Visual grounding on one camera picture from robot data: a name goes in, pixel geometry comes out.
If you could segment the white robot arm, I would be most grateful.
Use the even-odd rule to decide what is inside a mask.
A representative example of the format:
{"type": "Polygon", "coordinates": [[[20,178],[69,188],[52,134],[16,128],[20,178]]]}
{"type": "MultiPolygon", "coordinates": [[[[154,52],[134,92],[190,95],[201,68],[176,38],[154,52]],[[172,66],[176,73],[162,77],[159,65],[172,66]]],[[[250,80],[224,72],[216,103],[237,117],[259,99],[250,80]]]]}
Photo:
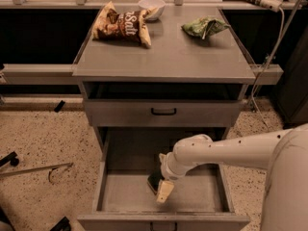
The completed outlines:
{"type": "Polygon", "coordinates": [[[174,182],[195,167],[224,164],[267,172],[260,231],[308,231],[308,125],[212,141],[204,134],[178,141],[161,153],[155,191],[164,202],[174,182]]]}

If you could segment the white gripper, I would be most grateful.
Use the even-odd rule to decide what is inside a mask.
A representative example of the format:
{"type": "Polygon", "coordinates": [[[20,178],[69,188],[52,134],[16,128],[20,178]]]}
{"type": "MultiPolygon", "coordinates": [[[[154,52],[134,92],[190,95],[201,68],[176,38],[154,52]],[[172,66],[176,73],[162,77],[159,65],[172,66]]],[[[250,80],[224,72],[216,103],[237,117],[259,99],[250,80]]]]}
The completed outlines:
{"type": "Polygon", "coordinates": [[[172,152],[167,154],[160,153],[159,159],[161,163],[161,173],[166,180],[159,182],[157,190],[158,203],[165,203],[174,189],[174,183],[168,180],[177,180],[185,176],[185,168],[175,158],[172,152]]]}

